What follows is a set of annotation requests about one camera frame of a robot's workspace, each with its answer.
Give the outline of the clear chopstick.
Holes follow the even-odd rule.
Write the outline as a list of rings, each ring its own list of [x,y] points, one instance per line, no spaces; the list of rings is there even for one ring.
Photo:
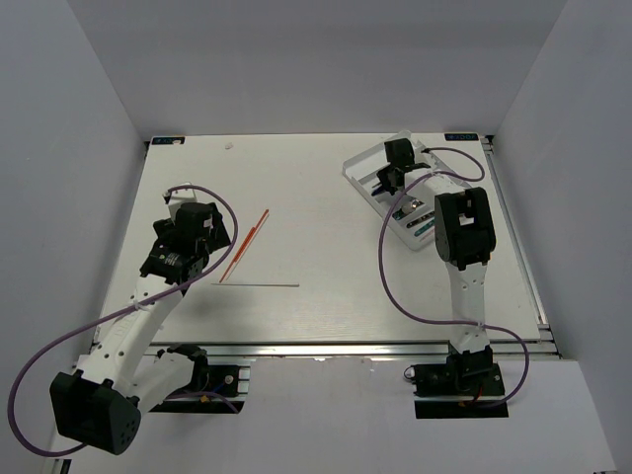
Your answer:
[[[235,286],[235,287],[287,287],[287,288],[298,288],[300,287],[300,283],[298,282],[282,282],[282,283],[269,283],[269,282],[215,282],[213,285],[218,286]]]

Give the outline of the teal handled silver fork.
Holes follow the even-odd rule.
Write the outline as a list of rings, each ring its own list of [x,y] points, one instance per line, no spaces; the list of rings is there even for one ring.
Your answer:
[[[430,230],[432,227],[434,227],[434,226],[435,226],[435,222],[434,222],[434,221],[430,221],[429,223],[427,223],[427,224],[423,225],[420,229],[418,229],[418,230],[415,232],[415,234],[414,234],[414,235],[415,235],[415,236],[420,236],[420,235],[422,235],[422,234],[426,233],[427,231],[429,231],[429,230]]]

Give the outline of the black handled silver fork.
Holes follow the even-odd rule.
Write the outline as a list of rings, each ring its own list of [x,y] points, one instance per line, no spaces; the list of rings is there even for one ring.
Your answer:
[[[413,228],[413,227],[416,227],[416,226],[420,226],[420,225],[422,225],[424,222],[426,222],[426,221],[430,221],[430,220],[432,220],[432,219],[434,219],[434,218],[435,218],[435,214],[434,214],[433,212],[430,212],[430,213],[427,213],[427,214],[425,214],[425,215],[422,215],[421,217],[418,217],[418,218],[416,218],[416,219],[414,219],[414,220],[412,220],[412,221],[408,222],[408,223],[406,224],[406,227],[407,227],[408,229],[410,229],[410,228]]]

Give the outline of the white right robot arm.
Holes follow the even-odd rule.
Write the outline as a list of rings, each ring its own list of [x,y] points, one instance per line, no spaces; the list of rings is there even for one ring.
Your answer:
[[[384,143],[386,166],[376,176],[381,187],[395,197],[386,211],[378,237],[378,269],[383,288],[392,293],[386,282],[383,263],[384,234],[399,201],[409,196],[432,208],[434,244],[445,262],[451,293],[451,318],[429,320],[406,315],[434,326],[451,326],[449,347],[461,356],[474,356],[489,349],[485,326],[484,283],[487,265],[497,239],[486,191],[477,184],[485,178],[483,166],[468,153],[448,147],[471,161],[479,170],[475,177],[459,175],[449,169],[419,159],[431,155],[435,147],[416,150],[408,138]]]

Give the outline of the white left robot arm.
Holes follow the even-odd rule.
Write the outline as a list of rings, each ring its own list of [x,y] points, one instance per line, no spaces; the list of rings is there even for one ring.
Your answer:
[[[58,432],[110,454],[125,452],[144,414],[176,392],[197,394],[209,381],[206,352],[176,345],[150,367],[139,365],[163,322],[199,277],[210,255],[230,244],[213,203],[186,198],[154,222],[156,239],[139,270],[132,311],[118,317],[71,374],[58,373],[49,393]]]

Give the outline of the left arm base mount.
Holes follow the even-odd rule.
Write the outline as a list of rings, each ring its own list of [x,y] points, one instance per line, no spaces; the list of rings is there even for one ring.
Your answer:
[[[152,407],[150,413],[241,413],[250,383],[251,367],[248,362],[208,358],[203,348],[184,344],[159,350],[154,357],[154,365],[172,356],[183,356],[193,364],[192,378],[184,387]]]

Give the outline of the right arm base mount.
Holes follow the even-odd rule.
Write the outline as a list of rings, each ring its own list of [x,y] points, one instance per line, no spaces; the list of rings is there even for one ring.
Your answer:
[[[443,363],[407,367],[418,420],[504,419],[509,415],[505,384],[493,352],[450,353]]]

